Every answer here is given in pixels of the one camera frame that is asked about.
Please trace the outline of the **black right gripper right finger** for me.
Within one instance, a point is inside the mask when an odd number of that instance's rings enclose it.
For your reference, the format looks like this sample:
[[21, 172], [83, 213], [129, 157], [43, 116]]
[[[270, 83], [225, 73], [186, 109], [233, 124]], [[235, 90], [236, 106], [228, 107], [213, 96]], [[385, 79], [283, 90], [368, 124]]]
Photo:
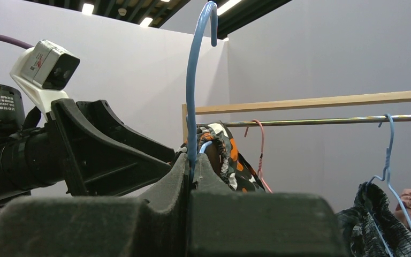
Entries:
[[189, 256], [346, 256], [335, 214], [310, 193], [231, 190], [199, 154], [188, 217]]

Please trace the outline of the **orange camouflage shorts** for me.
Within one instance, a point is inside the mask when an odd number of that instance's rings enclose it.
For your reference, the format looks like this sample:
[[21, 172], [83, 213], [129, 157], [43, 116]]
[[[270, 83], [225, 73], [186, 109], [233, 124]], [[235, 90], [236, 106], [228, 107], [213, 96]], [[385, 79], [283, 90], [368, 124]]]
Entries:
[[266, 192], [253, 167], [239, 153], [230, 130], [220, 121], [199, 126], [196, 130], [197, 150], [205, 148], [209, 162], [220, 179], [232, 190]]

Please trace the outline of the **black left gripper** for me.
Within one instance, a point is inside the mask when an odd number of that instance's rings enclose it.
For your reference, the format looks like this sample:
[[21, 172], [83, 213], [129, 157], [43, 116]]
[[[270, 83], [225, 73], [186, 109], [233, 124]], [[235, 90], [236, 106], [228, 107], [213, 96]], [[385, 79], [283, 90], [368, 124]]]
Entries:
[[106, 100], [55, 100], [45, 129], [72, 196], [126, 195], [160, 180], [175, 156], [125, 125]]

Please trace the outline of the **blue wire hanger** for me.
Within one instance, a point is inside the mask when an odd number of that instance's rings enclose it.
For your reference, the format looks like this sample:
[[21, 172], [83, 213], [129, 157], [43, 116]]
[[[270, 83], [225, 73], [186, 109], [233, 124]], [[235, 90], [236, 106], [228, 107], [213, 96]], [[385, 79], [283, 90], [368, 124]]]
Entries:
[[191, 49], [189, 52], [187, 72], [186, 72], [186, 107], [187, 107], [187, 157], [189, 160], [189, 181], [194, 178], [195, 165], [197, 160], [197, 133], [196, 133], [196, 112], [195, 112], [195, 82], [196, 70], [199, 61], [200, 48], [207, 23], [211, 26], [211, 46], [215, 47], [218, 42], [218, 14], [217, 4], [208, 1], [203, 7], [193, 35]]

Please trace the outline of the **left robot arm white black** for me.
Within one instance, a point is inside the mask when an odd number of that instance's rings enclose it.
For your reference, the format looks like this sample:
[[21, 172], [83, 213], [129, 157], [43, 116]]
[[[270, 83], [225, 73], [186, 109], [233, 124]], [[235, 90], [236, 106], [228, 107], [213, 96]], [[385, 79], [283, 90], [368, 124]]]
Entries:
[[171, 169], [174, 150], [126, 126], [105, 100], [56, 100], [44, 127], [0, 84], [0, 208], [64, 181], [72, 196], [123, 196]]

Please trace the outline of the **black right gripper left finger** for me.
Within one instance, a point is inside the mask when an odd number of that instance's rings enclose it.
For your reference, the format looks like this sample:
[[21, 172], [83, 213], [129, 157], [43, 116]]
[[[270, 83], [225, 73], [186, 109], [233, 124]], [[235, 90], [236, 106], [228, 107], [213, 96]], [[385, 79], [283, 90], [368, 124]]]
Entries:
[[0, 212], [0, 256], [185, 256], [188, 160], [137, 197], [17, 198]]

